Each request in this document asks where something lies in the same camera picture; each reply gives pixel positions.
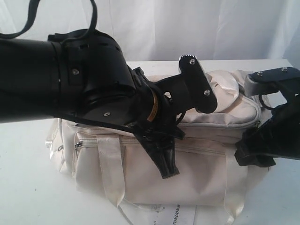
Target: table surface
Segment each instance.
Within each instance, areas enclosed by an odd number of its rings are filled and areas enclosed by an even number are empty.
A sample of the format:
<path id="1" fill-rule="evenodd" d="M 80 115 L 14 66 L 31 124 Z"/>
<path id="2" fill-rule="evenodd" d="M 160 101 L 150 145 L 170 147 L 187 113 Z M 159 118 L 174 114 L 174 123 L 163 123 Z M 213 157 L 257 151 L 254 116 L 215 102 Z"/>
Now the table surface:
<path id="1" fill-rule="evenodd" d="M 176 75 L 178 62 L 129 62 L 146 75 Z M 205 71 L 260 71 L 291 66 L 287 60 L 201 61 Z M 271 97 L 273 105 L 281 102 Z M 0 125 L 0 225 L 126 225 L 106 200 L 75 190 L 74 181 L 55 170 L 45 138 L 52 120 Z M 235 225 L 299 224 L 300 162 L 278 159 L 268 176 L 247 194 Z"/>

